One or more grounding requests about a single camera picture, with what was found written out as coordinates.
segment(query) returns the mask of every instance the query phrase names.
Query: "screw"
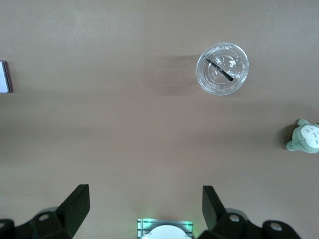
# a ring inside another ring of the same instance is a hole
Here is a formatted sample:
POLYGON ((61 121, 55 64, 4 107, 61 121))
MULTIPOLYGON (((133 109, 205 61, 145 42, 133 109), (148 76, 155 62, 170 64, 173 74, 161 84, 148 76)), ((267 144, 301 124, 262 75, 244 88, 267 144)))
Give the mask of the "screw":
POLYGON ((239 217, 235 214, 230 215, 229 219, 235 223, 239 222, 239 217))
POLYGON ((274 229, 275 231, 281 232, 283 228, 278 223, 270 223, 270 227, 274 229))

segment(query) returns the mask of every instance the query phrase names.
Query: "black straw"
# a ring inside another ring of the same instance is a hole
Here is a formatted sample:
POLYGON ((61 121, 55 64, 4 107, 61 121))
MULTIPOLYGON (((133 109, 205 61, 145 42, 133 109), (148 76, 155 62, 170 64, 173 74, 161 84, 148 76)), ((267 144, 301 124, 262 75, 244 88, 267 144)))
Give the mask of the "black straw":
POLYGON ((219 66, 217 66, 214 62, 206 58, 206 61, 208 61, 210 64, 213 65, 221 74, 223 74, 229 81, 233 81, 234 78, 232 78, 230 75, 228 75, 223 69, 221 69, 219 66))

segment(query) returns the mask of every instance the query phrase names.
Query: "white circular base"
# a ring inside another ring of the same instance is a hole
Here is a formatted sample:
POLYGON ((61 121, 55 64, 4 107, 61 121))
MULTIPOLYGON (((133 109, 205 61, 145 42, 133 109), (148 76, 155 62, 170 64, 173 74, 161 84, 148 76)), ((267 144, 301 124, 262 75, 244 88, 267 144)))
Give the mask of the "white circular base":
POLYGON ((186 233, 175 226, 163 225, 151 230, 142 239, 191 239, 186 233))

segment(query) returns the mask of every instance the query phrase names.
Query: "plush toy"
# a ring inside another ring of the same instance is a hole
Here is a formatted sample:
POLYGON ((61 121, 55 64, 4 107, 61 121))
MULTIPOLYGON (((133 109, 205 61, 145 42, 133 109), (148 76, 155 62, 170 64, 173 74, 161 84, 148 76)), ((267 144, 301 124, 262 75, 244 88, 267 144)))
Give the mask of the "plush toy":
POLYGON ((305 119, 298 121, 298 128, 295 128, 293 139, 286 145, 290 151, 301 150, 306 153, 319 152, 319 125, 310 124, 305 119))

